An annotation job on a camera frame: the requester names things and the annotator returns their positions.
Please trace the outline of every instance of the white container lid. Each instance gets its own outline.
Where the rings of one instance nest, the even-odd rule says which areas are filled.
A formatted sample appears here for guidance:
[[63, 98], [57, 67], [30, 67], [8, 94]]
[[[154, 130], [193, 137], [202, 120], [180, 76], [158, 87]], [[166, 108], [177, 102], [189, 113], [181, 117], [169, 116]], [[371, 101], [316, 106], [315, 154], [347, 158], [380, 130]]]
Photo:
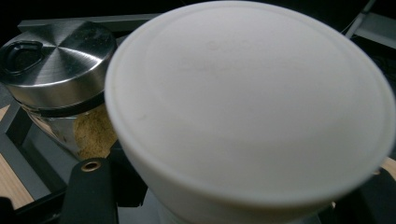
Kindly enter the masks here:
[[145, 23], [113, 56], [105, 93], [132, 161], [235, 203], [340, 196], [395, 136], [393, 95], [363, 51], [259, 3], [197, 4]]

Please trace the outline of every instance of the metal lid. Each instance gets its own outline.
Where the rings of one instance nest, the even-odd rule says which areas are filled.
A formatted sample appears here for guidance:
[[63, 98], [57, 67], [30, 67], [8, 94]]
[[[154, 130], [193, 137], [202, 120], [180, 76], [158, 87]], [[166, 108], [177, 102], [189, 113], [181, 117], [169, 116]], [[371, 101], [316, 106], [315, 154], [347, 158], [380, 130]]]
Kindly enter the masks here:
[[113, 34], [94, 22], [44, 25], [0, 48], [0, 82], [33, 110], [80, 105], [103, 94], [116, 48]]

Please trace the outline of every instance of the jar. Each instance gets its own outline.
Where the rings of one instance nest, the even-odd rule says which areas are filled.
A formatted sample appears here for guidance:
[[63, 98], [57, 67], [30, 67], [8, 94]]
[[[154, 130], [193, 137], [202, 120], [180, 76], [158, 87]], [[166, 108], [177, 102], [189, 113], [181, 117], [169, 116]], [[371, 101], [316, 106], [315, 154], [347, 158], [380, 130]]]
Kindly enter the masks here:
[[106, 157], [117, 140], [104, 98], [116, 48], [113, 34], [94, 22], [43, 25], [0, 48], [0, 81], [62, 148], [81, 160]]

